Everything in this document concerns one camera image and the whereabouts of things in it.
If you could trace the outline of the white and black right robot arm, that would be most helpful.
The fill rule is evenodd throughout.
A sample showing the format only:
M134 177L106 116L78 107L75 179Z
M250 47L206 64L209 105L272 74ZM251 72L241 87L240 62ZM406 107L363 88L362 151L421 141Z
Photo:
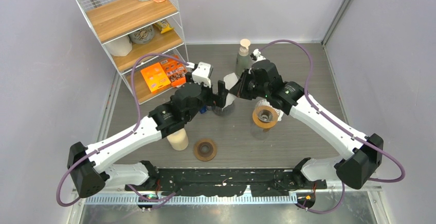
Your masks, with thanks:
M305 158L295 166L293 179L300 188L316 180L341 180L359 190L381 164L379 149L384 142L379 135L367 136L333 116L311 95L306 96L301 85L283 81L269 60L244 70L230 93L246 100L265 98L273 108L307 125L339 153L333 158Z

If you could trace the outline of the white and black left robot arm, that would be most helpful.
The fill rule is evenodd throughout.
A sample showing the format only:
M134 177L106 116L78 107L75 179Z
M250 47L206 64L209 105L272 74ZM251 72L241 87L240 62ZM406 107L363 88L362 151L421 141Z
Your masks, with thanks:
M218 92L213 93L204 82L188 81L168 102L139 117L133 126L87 146L82 142L73 144L69 149L66 175L71 177L79 198L91 197L113 185L131 184L145 190L154 189L158 177L151 172L149 164L116 164L116 161L180 131L204 106L229 106L234 100L231 89L235 84L235 80L219 81Z

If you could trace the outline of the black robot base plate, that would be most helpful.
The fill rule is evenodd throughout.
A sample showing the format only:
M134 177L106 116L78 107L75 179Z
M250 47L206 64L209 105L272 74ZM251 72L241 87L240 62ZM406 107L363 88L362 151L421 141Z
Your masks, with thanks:
M324 180L307 181L291 169L156 169L137 191L160 191L164 196L286 196L296 190L324 190Z

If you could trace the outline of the clear glass dripper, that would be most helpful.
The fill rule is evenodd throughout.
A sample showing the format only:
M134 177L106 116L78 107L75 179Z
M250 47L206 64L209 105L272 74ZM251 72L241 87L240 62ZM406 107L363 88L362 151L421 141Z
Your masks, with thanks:
M262 99L255 105L254 114L261 122L272 123L277 121L274 109L266 99Z

